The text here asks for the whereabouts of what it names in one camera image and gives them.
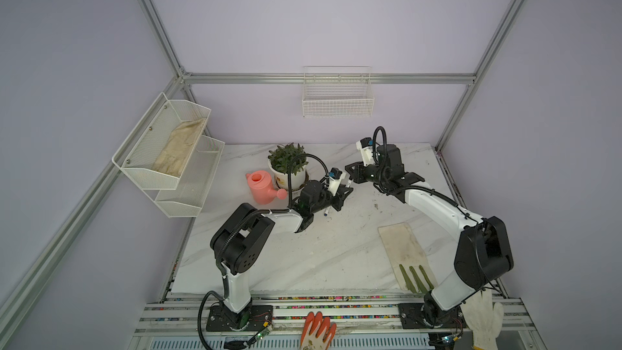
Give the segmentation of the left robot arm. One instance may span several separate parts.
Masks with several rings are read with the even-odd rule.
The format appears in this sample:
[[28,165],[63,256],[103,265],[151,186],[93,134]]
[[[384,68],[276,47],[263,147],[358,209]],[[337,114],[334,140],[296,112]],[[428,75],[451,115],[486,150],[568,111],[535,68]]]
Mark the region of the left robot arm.
[[269,236],[306,231],[316,214],[329,208],[341,211],[352,192],[350,181],[341,183],[327,178],[309,181],[285,209],[257,209],[248,203],[238,206],[210,242],[225,292],[219,299],[220,312],[216,316],[222,317],[234,330],[245,327],[253,304],[247,272],[259,258]]

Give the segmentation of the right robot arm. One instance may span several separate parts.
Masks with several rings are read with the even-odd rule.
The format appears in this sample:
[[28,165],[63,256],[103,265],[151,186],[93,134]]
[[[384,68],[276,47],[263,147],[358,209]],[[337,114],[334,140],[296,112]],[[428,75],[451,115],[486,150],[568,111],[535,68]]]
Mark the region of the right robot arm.
[[407,172],[394,144],[378,146],[364,138],[356,148],[362,160],[345,167],[354,183],[373,183],[382,194],[423,212],[457,242],[453,272],[424,296],[424,325],[440,327],[466,299],[513,269],[507,228],[501,219],[468,212],[419,174]]

